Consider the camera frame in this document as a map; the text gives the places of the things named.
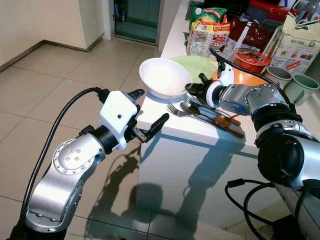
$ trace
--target tile floor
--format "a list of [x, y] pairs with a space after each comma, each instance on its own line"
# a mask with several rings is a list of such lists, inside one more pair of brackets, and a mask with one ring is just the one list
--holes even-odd
[[[2, 238], [9, 236], [18, 220], [34, 164], [67, 101], [92, 86], [133, 90], [141, 84], [139, 65], [160, 54], [155, 48], [120, 39], [105, 40], [91, 53], [46, 44], [0, 73]], [[98, 125], [101, 107], [95, 94], [89, 94], [70, 108], [38, 176], [43, 175], [58, 144], [89, 124]], [[66, 240], [105, 240], [112, 233], [128, 240], [244, 239], [210, 226], [189, 227], [172, 216], [135, 207], [139, 154], [140, 144], [132, 141], [99, 165], [84, 186]]]

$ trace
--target red container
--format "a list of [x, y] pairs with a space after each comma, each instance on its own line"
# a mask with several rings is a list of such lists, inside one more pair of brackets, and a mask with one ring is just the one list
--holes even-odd
[[270, 59], [266, 55], [246, 48], [235, 49], [232, 61], [239, 67], [258, 74], [270, 63]]

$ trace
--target white counter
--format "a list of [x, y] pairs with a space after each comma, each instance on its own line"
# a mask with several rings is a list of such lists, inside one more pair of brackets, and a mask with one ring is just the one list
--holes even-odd
[[[186, 55], [184, 32], [189, 27], [185, 20], [188, 3], [188, 0], [181, 1], [162, 58]], [[168, 112], [167, 103], [166, 100], [148, 94], [137, 119], [138, 127], [149, 129], [156, 119]], [[179, 107], [179, 101], [173, 104]], [[320, 101], [315, 95], [297, 107], [306, 128], [320, 139], [319, 109]], [[161, 133], [141, 145], [138, 183], [160, 186], [161, 204], [155, 205], [153, 193], [143, 192], [138, 187], [137, 205], [154, 211], [169, 211], [182, 218], [220, 228], [228, 228], [243, 221], [243, 212], [224, 194], [227, 181], [238, 178], [266, 180], [257, 168], [258, 149], [254, 145], [256, 131], [251, 118], [238, 116], [236, 119], [241, 122], [244, 139], [191, 117], [177, 117], [170, 113]], [[233, 189], [232, 195], [237, 201], [243, 202], [253, 186], [246, 184]], [[250, 203], [250, 209], [257, 212], [278, 201], [281, 198], [276, 190], [261, 191], [257, 193], [256, 201]], [[270, 213], [270, 216], [276, 215], [276, 212]]]
[[[184, 32], [188, 32], [189, 29], [189, 21], [185, 20], [188, 4], [188, 0], [181, 1], [170, 34], [162, 51], [162, 58], [169, 59], [176, 56], [186, 56]], [[143, 114], [137, 119], [138, 126], [144, 129], [149, 128], [157, 117], [167, 112], [167, 104], [167, 101], [148, 94], [141, 108]], [[179, 108], [179, 103], [173, 103], [173, 105]], [[245, 133], [245, 144], [243, 145], [241, 152], [257, 155], [258, 150], [254, 145], [256, 132], [250, 117], [239, 116], [236, 119], [241, 122], [241, 128]], [[217, 143], [218, 139], [230, 141], [235, 144], [243, 144], [244, 142], [243, 139], [239, 139], [223, 130], [216, 129], [207, 123], [200, 122], [191, 117], [180, 118], [171, 113], [169, 120], [165, 123], [161, 132], [165, 135], [213, 146]]]

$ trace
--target spoon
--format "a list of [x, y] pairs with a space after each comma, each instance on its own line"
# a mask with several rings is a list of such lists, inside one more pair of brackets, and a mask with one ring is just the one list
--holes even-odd
[[223, 115], [218, 115], [216, 116], [213, 120], [224, 127], [229, 127], [233, 123], [232, 119], [236, 116], [239, 116], [239, 114], [233, 115], [231, 117], [223, 116]]
[[[193, 115], [196, 115], [196, 116], [202, 115], [202, 116], [205, 116], [206, 118], [212, 120], [211, 117], [209, 117], [209, 116], [207, 116], [205, 114], [202, 114], [197, 107], [191, 106], [191, 104], [189, 104], [189, 103], [181, 102], [180, 103], [180, 107], [187, 113], [190, 113], [190, 114], [193, 114]], [[217, 121], [213, 121], [212, 124], [216, 125], [218, 127], [223, 127], [223, 129], [229, 131], [230, 133], [232, 133], [233, 135], [237, 136], [238, 138], [243, 138], [245, 136], [243, 133], [232, 129], [229, 126], [221, 125]]]

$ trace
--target glass door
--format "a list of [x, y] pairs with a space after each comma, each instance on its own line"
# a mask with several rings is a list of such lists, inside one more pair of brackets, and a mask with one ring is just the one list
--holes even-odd
[[114, 0], [115, 34], [156, 44], [161, 0]]

